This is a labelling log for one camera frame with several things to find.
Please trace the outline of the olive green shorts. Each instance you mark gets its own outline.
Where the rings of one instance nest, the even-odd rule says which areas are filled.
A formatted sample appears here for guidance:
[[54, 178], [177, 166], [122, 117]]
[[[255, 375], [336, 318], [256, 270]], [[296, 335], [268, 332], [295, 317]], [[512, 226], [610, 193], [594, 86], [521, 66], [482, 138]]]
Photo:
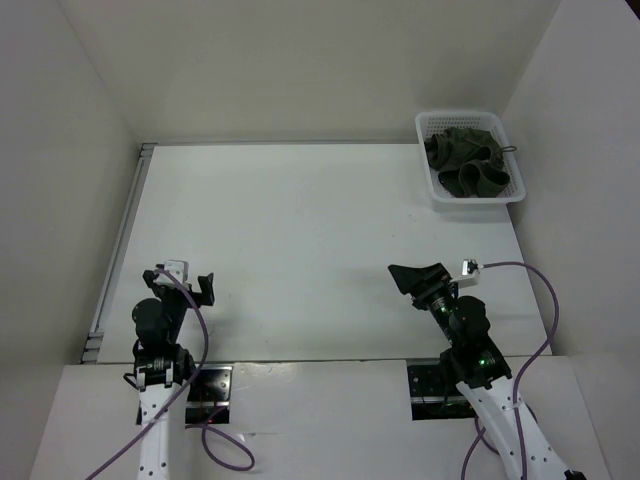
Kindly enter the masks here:
[[508, 187], [505, 155], [516, 146], [501, 146], [489, 131], [449, 127], [424, 141], [429, 167], [455, 198], [497, 198]]

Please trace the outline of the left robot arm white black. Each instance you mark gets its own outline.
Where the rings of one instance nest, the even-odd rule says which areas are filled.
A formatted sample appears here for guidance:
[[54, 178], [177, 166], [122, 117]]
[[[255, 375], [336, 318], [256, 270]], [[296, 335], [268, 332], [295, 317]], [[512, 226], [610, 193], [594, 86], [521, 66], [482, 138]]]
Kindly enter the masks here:
[[153, 296], [132, 310], [137, 340], [134, 379], [139, 392], [139, 479], [182, 479], [186, 475], [186, 402], [200, 385], [202, 362], [178, 343], [186, 314], [192, 310], [203, 333], [200, 311], [215, 302], [212, 273], [188, 282], [188, 264], [170, 261], [146, 270], [143, 280]]

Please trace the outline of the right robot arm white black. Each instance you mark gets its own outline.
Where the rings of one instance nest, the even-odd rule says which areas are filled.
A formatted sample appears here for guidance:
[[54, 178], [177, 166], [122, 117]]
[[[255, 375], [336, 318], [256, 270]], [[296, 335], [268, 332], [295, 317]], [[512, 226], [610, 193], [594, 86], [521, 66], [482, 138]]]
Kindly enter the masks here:
[[[523, 267], [537, 275], [554, 305], [546, 340], [516, 373], [490, 337], [485, 303], [459, 294], [462, 281], [478, 277], [484, 269], [503, 266]], [[556, 453], [520, 391], [524, 373], [550, 345], [559, 323], [558, 297], [544, 274], [523, 262], [480, 264], [471, 259], [463, 261], [457, 278], [440, 263], [426, 267], [392, 264], [388, 271], [400, 293], [411, 299], [415, 309], [431, 314], [449, 343], [439, 357], [440, 385], [450, 393], [462, 394], [475, 412], [477, 435], [465, 455], [460, 477], [466, 477], [471, 455], [483, 442], [497, 452], [509, 479], [583, 479], [582, 472]]]

